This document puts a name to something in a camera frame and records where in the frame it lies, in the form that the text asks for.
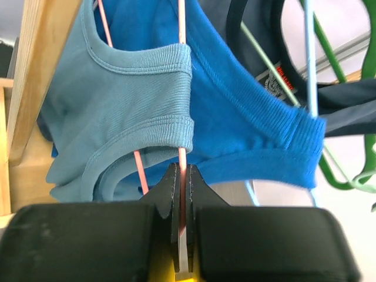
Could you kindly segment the light blue tank top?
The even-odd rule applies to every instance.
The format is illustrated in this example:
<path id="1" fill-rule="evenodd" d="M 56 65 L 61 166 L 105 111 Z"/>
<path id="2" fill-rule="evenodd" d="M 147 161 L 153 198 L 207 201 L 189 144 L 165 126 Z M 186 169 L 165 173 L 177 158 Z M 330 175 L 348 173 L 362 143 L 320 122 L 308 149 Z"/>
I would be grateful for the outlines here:
<path id="1" fill-rule="evenodd" d="M 116 140 L 130 126 L 129 92 L 121 69 L 129 67 L 126 51 L 108 46 L 99 37 L 91 1 L 83 1 L 41 108 L 43 130 L 57 149 L 46 181 L 60 202 L 113 201 L 131 198 L 138 184 L 121 184 L 113 199 L 105 199 L 115 180 L 109 161 L 121 154 Z"/>

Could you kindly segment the light blue wire hanger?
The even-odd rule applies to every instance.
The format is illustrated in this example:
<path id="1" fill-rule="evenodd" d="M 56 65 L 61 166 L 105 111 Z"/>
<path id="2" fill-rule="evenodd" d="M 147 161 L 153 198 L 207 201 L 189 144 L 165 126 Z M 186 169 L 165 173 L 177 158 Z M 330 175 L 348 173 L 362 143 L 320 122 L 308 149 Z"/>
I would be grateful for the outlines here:
<path id="1" fill-rule="evenodd" d="M 307 93 L 308 93 L 308 109 L 310 114 L 318 117 L 318 95 L 317 95 L 317 77 L 315 66 L 315 32 L 314 32 L 314 10 L 313 1 L 303 1 L 304 7 L 304 27 L 305 27 L 305 54 L 307 61 Z M 263 62 L 273 73 L 279 85 L 284 89 L 287 97 L 291 100 L 294 106 L 300 107 L 297 98 L 288 88 L 281 76 L 278 74 L 277 69 L 272 64 L 262 47 L 259 45 L 253 34 L 249 31 L 248 27 L 243 21 L 240 23 L 240 29 L 243 31 L 247 39 L 251 42 L 257 53 L 260 55 Z"/>

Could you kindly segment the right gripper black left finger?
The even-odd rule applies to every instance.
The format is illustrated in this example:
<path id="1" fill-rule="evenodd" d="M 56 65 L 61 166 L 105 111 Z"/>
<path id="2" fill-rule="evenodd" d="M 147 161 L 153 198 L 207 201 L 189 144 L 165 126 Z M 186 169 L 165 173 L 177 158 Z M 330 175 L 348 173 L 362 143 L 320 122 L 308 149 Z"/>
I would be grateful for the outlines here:
<path id="1" fill-rule="evenodd" d="M 142 203 L 155 206 L 163 220 L 168 219 L 168 244 L 175 272 L 180 271 L 180 167 L 169 164 L 161 181 L 140 199 Z"/>

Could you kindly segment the royal blue tank top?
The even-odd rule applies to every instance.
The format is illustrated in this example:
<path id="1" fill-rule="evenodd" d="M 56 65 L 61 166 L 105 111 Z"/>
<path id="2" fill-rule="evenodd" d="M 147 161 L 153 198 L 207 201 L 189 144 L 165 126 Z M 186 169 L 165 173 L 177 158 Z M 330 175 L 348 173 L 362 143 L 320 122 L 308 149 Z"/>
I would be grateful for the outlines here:
<path id="1" fill-rule="evenodd" d="M 178 43 L 177 5 L 172 2 L 106 1 L 110 47 L 135 52 Z M 93 12 L 106 43 L 100 14 Z M 208 184 L 259 179 L 312 189 L 324 121 L 269 94 L 234 57 L 197 1 L 186 2 L 186 16 L 194 122 L 187 161 Z M 160 181 L 170 163 L 146 169 L 149 186 Z M 121 184 L 138 184 L 129 199 L 140 197 L 137 172 Z"/>

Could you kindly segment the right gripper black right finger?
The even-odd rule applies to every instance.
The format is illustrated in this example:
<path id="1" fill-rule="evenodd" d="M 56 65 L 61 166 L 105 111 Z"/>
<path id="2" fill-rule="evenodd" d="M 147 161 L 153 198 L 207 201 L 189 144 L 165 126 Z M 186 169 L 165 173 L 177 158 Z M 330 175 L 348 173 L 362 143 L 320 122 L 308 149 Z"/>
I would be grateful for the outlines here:
<path id="1" fill-rule="evenodd" d="M 206 184 L 196 165 L 188 164 L 186 172 L 186 246 L 189 271 L 193 271 L 194 265 L 197 209 L 212 206 L 226 206 L 226 201 Z"/>

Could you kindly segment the pink wire hanger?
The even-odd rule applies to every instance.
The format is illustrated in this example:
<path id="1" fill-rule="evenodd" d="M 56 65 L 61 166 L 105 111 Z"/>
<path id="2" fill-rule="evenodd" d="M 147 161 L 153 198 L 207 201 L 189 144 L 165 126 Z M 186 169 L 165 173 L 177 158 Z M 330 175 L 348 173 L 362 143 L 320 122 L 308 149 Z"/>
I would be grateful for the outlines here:
<path id="1" fill-rule="evenodd" d="M 130 110 L 125 117 L 130 127 L 116 138 L 121 155 L 109 161 L 115 180 L 105 173 L 102 182 L 110 185 L 105 199 L 113 199 L 115 188 L 120 186 L 120 170 L 115 165 L 127 176 L 137 172 L 142 192 L 147 193 L 151 176 L 145 170 L 165 162 L 177 163 L 176 191 L 167 196 L 185 193 L 186 155 L 193 136 L 189 114 L 192 67 L 190 48 L 185 44 L 185 2 L 172 3 L 177 5 L 178 43 L 124 53 L 130 66 L 121 69 L 123 81 L 135 83 L 129 87 L 135 98 L 129 99 Z"/>

